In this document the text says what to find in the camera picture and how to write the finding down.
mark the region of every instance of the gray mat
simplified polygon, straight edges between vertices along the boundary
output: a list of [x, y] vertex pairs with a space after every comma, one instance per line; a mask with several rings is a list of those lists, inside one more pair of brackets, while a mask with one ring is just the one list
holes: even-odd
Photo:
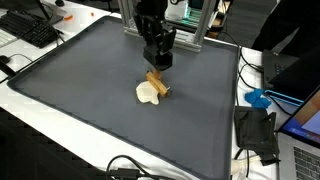
[[8, 85], [201, 179], [228, 179], [238, 49], [214, 42], [201, 53], [174, 48], [174, 65], [163, 74], [172, 94], [154, 106], [135, 92], [150, 68], [143, 45], [105, 17]]

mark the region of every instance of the black robotic arm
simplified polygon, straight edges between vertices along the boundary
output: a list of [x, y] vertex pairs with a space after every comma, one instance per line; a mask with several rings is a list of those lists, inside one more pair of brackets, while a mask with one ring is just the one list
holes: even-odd
[[172, 66], [176, 30], [165, 23], [167, 0], [133, 0], [133, 18], [140, 36], [144, 37], [144, 58], [158, 71]]

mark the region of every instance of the white table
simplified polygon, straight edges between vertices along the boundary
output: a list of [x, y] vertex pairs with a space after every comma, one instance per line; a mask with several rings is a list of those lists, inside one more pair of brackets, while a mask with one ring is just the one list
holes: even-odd
[[[47, 0], [48, 3], [54, 4], [54, 0]], [[55, 24], [54, 27], [64, 32], [63, 38], [68, 40], [88, 27], [94, 21], [102, 16], [110, 15], [110, 12], [102, 11], [87, 6], [65, 1], [65, 6], [59, 10], [60, 15], [73, 15], [73, 19], [69, 21], [61, 21]], [[119, 14], [111, 16], [120, 18]], [[22, 40], [18, 40], [4, 48], [0, 49], [1, 55], [11, 56], [12, 54], [24, 54], [32, 60], [36, 60], [42, 55], [56, 47], [56, 43], [48, 45], [44, 49], [38, 49]], [[243, 49], [244, 56], [247, 61], [260, 65], [261, 53]], [[29, 63], [28, 60], [21, 56], [15, 56], [9, 63], [9, 66], [18, 70]], [[255, 70], [246, 67], [242, 73], [246, 81], [255, 87], [261, 87], [261, 75]], [[0, 72], [0, 80], [6, 78], [5, 74]], [[250, 106], [243, 99], [246, 92], [251, 91], [241, 81], [238, 86], [238, 94], [240, 105]], [[21, 119], [31, 127], [56, 141], [66, 149], [83, 158], [87, 162], [105, 169], [108, 162], [117, 155], [126, 154], [137, 159], [142, 164], [151, 168], [149, 171], [152, 174], [166, 175], [176, 179], [197, 179], [191, 174], [184, 172], [167, 162], [146, 153], [130, 144], [127, 144], [105, 132], [97, 130], [92, 126], [82, 123], [72, 117], [69, 117], [57, 110], [54, 110], [46, 105], [38, 103], [30, 98], [20, 95], [12, 91], [6, 83], [0, 84], [0, 106], [17, 118]], [[281, 113], [277, 107], [272, 106], [268, 109], [269, 112], [276, 111], [278, 119], [286, 119], [286, 115]], [[238, 151], [235, 144], [235, 136], [233, 133], [232, 156]], [[127, 160], [117, 160], [113, 163], [114, 167], [133, 167]], [[275, 165], [262, 167], [260, 163], [250, 165], [250, 178], [252, 179], [276, 179]]]

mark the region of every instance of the monitor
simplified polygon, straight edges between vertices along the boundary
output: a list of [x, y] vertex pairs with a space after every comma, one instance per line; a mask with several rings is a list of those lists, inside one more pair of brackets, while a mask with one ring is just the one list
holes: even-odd
[[25, 11], [50, 24], [62, 20], [62, 16], [57, 15], [53, 8], [40, 0], [0, 0], [0, 8]]
[[315, 147], [320, 146], [320, 86], [280, 131]]

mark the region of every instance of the keyboard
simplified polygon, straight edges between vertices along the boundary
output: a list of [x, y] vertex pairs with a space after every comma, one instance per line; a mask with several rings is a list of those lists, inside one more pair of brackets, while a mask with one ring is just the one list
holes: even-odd
[[320, 180], [320, 157], [294, 147], [296, 173], [299, 180]]
[[280, 64], [275, 64], [275, 71], [276, 75], [280, 74], [282, 71], [284, 71], [287, 67], [280, 65]]
[[0, 29], [0, 48], [16, 41], [17, 39], [17, 37]]
[[0, 29], [39, 48], [52, 43], [58, 37], [52, 26], [18, 12], [1, 16]]

